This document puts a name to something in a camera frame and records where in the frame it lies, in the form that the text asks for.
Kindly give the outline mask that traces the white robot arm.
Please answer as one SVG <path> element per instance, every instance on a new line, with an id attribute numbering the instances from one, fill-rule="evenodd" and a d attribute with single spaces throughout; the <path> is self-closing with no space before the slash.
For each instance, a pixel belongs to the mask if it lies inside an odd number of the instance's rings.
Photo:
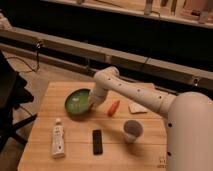
<path id="1" fill-rule="evenodd" d="M 116 67 L 96 72 L 93 80 L 92 107 L 113 90 L 167 119 L 166 171 L 213 171 L 213 100 L 208 96 L 137 87 L 120 79 Z"/>

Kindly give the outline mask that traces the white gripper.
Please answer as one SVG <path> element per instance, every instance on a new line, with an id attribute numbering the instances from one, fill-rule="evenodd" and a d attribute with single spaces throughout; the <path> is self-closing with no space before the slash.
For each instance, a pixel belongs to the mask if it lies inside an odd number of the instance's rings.
<path id="1" fill-rule="evenodd" d="M 103 103 L 103 99 L 99 97 L 89 97 L 88 103 L 90 108 L 97 108 Z"/>

